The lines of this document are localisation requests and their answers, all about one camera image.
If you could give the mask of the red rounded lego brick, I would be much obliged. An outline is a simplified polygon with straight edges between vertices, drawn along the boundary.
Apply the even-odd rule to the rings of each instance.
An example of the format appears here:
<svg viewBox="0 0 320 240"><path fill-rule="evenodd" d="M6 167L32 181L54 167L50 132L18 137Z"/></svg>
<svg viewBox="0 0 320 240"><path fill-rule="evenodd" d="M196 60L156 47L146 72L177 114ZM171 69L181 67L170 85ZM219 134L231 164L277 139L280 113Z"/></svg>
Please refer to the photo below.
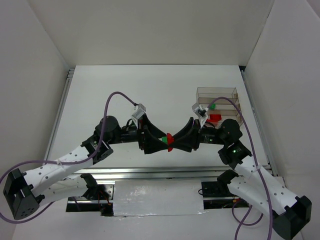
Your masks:
<svg viewBox="0 0 320 240"><path fill-rule="evenodd" d="M173 150L173 148L171 147L171 144L174 142L174 138L170 133L166 134L166 141L167 141L167 150L168 152L171 152Z"/></svg>

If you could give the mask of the red rectangular lego brick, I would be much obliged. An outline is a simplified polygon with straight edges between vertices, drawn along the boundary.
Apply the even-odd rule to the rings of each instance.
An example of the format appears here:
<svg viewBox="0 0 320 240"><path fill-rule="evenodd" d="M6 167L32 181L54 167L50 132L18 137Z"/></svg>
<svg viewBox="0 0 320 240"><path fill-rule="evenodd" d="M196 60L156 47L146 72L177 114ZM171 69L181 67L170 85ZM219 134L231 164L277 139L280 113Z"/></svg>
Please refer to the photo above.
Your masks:
<svg viewBox="0 0 320 240"><path fill-rule="evenodd" d="M222 116L220 114L209 114L208 119L206 121L210 123L218 123L221 120Z"/></svg>

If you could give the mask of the small green lego brick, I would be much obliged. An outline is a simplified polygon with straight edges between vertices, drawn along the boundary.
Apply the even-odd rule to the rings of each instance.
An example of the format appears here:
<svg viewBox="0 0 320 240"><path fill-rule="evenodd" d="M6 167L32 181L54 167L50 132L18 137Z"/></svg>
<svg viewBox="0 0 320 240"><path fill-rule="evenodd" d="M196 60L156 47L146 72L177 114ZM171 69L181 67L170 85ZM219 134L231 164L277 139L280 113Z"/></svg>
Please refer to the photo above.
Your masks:
<svg viewBox="0 0 320 240"><path fill-rule="evenodd" d="M216 104L212 104L208 107L210 110L215 110L216 109Z"/></svg>

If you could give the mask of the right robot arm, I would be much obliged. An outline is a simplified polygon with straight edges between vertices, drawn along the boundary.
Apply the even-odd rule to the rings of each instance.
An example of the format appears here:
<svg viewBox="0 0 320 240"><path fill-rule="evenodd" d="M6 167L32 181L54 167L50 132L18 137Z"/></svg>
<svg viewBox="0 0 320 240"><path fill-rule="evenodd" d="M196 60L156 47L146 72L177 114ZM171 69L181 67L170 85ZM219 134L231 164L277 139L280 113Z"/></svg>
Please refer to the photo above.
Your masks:
<svg viewBox="0 0 320 240"><path fill-rule="evenodd" d="M222 145L218 155L231 169L218 181L231 194L271 217L273 230L284 240L291 240L310 222L312 202L290 191L260 165L241 143L242 135L234 119L224 120L218 128L205 128L191 118L180 132L167 135L167 143L169 149L186 152L197 150L200 144Z"/></svg>

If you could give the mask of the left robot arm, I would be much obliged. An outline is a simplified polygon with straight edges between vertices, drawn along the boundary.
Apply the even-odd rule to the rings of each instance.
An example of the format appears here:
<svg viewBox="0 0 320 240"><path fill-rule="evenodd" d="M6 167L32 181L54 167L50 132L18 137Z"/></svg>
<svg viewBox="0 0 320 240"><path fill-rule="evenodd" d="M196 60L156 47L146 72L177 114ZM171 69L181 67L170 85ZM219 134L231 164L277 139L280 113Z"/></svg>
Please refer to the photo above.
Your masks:
<svg viewBox="0 0 320 240"><path fill-rule="evenodd" d="M168 135L155 127L145 113L131 119L132 124L120 127L114 116L105 116L93 135L66 155L24 172L19 169L20 164L10 168L0 178L5 180L3 195L12 213L10 222L28 222L37 217L35 212L41 206L49 207L63 198L97 196L100 188L91 174L70 176L109 157L113 144L138 142L145 154L168 148Z"/></svg>

